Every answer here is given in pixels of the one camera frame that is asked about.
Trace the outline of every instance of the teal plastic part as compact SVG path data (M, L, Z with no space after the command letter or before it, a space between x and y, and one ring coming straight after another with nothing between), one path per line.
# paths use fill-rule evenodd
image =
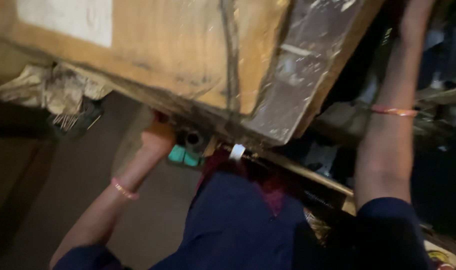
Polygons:
M185 157L186 150L183 146L175 144L171 153L168 155L168 159L175 163L182 163Z
M183 162L188 166L196 167L200 162L200 156L186 152Z

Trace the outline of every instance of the navy blue shirt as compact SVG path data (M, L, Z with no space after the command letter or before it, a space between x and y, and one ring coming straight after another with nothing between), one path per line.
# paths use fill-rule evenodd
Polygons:
M283 198L277 216L254 183L216 173L190 209L178 250L152 270L330 268L330 257L312 238L303 264L294 264L295 231L307 224L303 205ZM356 217L356 260L345 269L431 269L416 214L410 204L379 198ZM122 263L103 245L69 251L55 270L121 270Z

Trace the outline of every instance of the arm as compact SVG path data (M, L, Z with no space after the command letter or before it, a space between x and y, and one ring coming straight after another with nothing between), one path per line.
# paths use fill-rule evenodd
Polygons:
M136 192L145 176L156 164L169 154L174 145L171 127L158 122L142 133L142 147L125 170L117 176L119 184ZM103 193L82 214L63 238L50 261L50 269L63 255L75 247L106 244L111 233L129 204L130 199L114 186L108 186Z
M411 109L417 85L426 26L435 0L411 0L401 22L401 40L393 49L377 104ZM411 117L372 114L358 149L356 205L393 197L411 202L413 166Z

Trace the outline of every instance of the dark blue sleeve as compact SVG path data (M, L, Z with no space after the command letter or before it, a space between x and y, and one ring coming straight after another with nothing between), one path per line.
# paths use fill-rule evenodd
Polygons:
M433 269L415 210L396 198L378 198L357 214L359 269Z
M66 253L53 270L122 270L118 259L102 244L80 246Z

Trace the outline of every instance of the bracelet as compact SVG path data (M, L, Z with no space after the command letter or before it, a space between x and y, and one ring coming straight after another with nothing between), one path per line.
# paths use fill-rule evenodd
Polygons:
M122 187L119 183L118 180L116 180L115 177L111 179L111 184L118 190L120 191L123 195L125 195L128 199L130 200L138 200L140 198L140 194L134 193L131 191L126 190L124 187Z
M398 116L409 116L415 117L418 114L417 110L413 109L401 109L401 108L388 108L382 105L371 106L371 111L377 114L392 114Z

